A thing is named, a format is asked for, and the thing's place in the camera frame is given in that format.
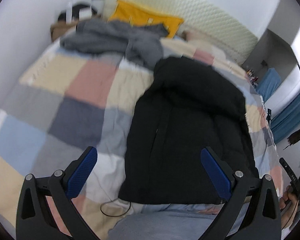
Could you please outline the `person's right hand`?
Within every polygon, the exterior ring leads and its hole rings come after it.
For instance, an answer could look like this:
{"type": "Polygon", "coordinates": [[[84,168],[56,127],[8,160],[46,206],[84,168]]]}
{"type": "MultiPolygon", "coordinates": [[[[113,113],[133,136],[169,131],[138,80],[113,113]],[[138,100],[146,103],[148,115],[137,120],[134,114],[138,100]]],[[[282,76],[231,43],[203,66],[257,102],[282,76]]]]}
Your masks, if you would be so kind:
{"type": "Polygon", "coordinates": [[[281,213],[281,229],[288,228],[292,225],[295,218],[299,200],[298,197],[293,193],[292,186],[287,186],[286,191],[279,200],[279,207],[281,213]]]}

